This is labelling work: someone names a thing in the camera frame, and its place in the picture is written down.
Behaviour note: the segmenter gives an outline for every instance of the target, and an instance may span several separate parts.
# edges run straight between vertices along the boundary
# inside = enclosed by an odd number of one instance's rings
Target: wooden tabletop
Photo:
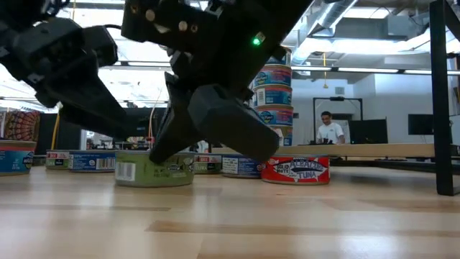
[[[230,148],[214,148],[213,153],[236,153]],[[433,144],[363,144],[363,145],[300,145],[280,147],[277,154],[337,155],[353,157],[434,157]]]
[[[438,196],[433,174],[331,174],[327,186],[196,176],[128,188],[34,167],[0,177],[0,258],[460,258],[460,199]]]

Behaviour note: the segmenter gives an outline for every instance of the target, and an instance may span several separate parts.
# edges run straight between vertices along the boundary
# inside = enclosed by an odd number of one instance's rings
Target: ceiling light
[[[332,68],[328,68],[328,67],[321,67],[321,66],[302,66],[302,65],[298,65],[298,66],[293,66],[291,67],[294,71],[331,71]]]
[[[123,0],[78,0],[79,4],[124,4]]]
[[[404,73],[410,75],[431,75],[431,71],[429,70],[406,70]]]
[[[144,67],[163,67],[170,68],[171,65],[168,62],[128,62],[131,66],[144,66]]]
[[[460,76],[460,71],[447,71],[447,76]]]
[[[339,72],[396,73],[397,69],[386,69],[386,68],[339,68]]]

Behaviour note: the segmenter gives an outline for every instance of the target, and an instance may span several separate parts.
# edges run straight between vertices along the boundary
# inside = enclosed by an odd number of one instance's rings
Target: screw
[[[131,13],[137,14],[137,10],[138,10],[137,6],[131,6]]]
[[[181,32],[186,31],[187,28],[188,28],[187,22],[185,22],[185,21],[179,22],[179,30],[180,30]]]
[[[190,28],[190,30],[191,30],[193,33],[196,33],[196,32],[198,31],[198,25],[193,24],[192,27]]]
[[[155,20],[155,12],[152,11],[151,9],[148,9],[145,12],[145,18],[147,19],[147,21],[153,22]]]

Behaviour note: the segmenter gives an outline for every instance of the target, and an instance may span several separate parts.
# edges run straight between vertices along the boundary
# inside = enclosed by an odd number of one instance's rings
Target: white t-shirt
[[[331,122],[329,125],[321,125],[318,129],[316,139],[323,141],[323,139],[332,140],[333,144],[336,144],[340,136],[344,136],[344,131],[339,124]]]

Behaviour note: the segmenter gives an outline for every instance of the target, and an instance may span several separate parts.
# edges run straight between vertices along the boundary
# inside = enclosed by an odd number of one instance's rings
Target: blue tuna can
[[[285,65],[266,65],[254,79],[254,87],[277,84],[290,86],[293,71]]]
[[[0,176],[30,173],[35,145],[30,141],[0,140]]]
[[[115,171],[115,151],[71,150],[68,168],[74,173],[112,173]]]
[[[222,175],[232,178],[260,178],[263,164],[243,155],[222,155]]]
[[[292,96],[293,89],[289,86],[259,86],[254,89],[254,107],[268,104],[290,105]]]
[[[265,105],[255,107],[254,110],[259,114],[265,124],[270,126],[292,126],[294,108],[288,105]]]
[[[271,126],[280,136],[280,147],[290,147],[293,145],[293,128],[291,126]]]
[[[267,65],[286,65],[288,67],[290,67],[290,60],[291,60],[291,56],[292,56],[292,50],[285,47],[286,49],[286,55],[284,57],[282,57],[281,60],[278,60],[274,57],[270,57],[267,61]]]

